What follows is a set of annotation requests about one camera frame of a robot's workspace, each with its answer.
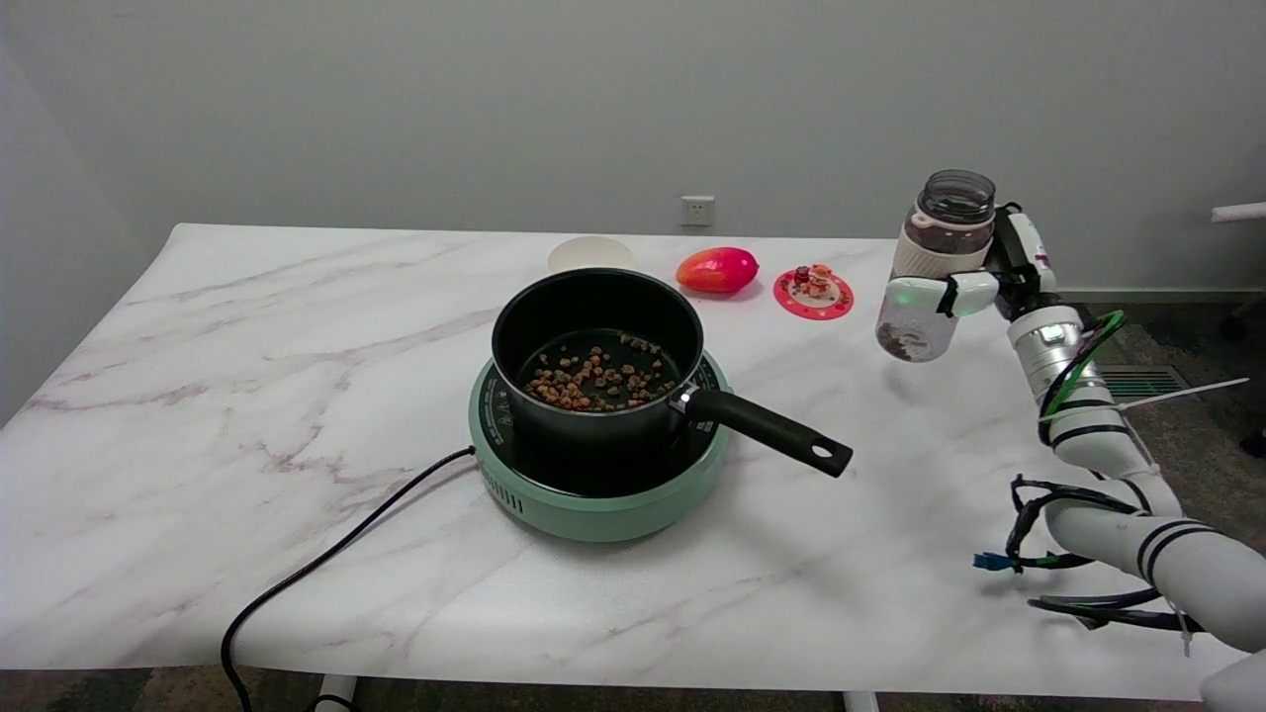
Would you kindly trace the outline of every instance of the electrical socket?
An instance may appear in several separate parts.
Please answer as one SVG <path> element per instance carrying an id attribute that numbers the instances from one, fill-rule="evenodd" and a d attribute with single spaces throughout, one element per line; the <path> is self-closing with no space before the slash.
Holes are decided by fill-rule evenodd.
<path id="1" fill-rule="evenodd" d="M 681 224 L 709 227 L 717 222 L 717 198 L 711 195 L 682 195 Z"/>

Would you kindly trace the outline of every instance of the table leg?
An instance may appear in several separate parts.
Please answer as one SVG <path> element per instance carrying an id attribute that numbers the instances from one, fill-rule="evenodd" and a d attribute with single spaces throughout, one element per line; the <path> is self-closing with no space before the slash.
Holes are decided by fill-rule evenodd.
<path id="1" fill-rule="evenodd" d="M 356 694 L 356 675 L 325 675 L 320 679 L 320 694 L 337 694 L 351 702 Z M 347 712 L 347 707 L 327 701 L 316 704 L 316 712 Z"/>
<path id="2" fill-rule="evenodd" d="M 837 692 L 832 701 L 837 712 L 879 712 L 874 692 Z"/>

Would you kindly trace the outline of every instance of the red mango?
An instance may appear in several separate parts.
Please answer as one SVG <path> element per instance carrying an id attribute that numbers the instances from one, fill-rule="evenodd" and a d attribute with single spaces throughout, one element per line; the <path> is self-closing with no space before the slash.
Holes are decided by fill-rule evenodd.
<path id="1" fill-rule="evenodd" d="M 696 291 L 730 294 L 756 279 L 760 267 L 747 250 L 713 247 L 686 257 L 677 267 L 677 281 Z"/>

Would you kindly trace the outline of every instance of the floor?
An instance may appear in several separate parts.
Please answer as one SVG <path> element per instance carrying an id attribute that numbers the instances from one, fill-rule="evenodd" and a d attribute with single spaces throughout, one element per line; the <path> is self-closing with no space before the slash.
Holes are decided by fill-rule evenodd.
<path id="1" fill-rule="evenodd" d="M 1095 305 L 1100 312 L 1110 305 Z M 1131 324 L 1100 361 L 1172 365 L 1191 384 L 1237 376 L 1255 384 L 1133 410 L 1131 421 L 1162 465 L 1188 514 L 1266 552 L 1266 461 L 1237 441 L 1266 416 L 1266 314 L 1250 319 L 1250 336 L 1227 343 L 1217 333 L 1225 305 L 1123 305 Z M 243 678 L 260 712 L 299 712 L 319 678 L 248 669 Z M 357 703 L 366 712 L 832 712 L 828 693 L 599 689 L 365 679 Z M 1200 704 L 1037 697 L 881 694 L 885 712 L 1127 712 L 1196 711 Z M 219 668 L 0 673 L 0 708 L 25 712 L 215 712 L 235 709 Z"/>

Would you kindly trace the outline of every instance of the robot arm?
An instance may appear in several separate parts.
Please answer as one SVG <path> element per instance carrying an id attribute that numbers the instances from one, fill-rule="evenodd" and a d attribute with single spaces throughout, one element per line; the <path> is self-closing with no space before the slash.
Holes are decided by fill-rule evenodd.
<path id="1" fill-rule="evenodd" d="M 1087 324 L 1060 299 L 1041 237 L 1020 208 L 999 209 L 984 271 L 944 280 L 896 277 L 889 289 L 950 315 L 994 303 L 1010 322 L 1008 338 L 1043 407 L 1039 438 L 1063 462 L 1104 478 L 1069 488 L 1105 497 L 1098 503 L 1090 495 L 1051 498 L 1043 513 L 1052 537 L 1072 559 L 1103 561 L 1147 582 L 1155 593 L 1141 592 L 1141 601 L 1147 594 L 1165 597 L 1184 613 L 1176 618 L 1184 631 L 1190 622 L 1191 632 L 1206 631 L 1251 654 L 1204 682 L 1200 693 L 1212 709 L 1266 708 L 1266 559 L 1182 517 L 1174 492 L 1136 445 L 1087 360 Z M 1065 385 L 1079 359 L 1080 374 Z M 1055 403 L 1052 389 L 1061 386 L 1065 397 L 1046 412 Z"/>

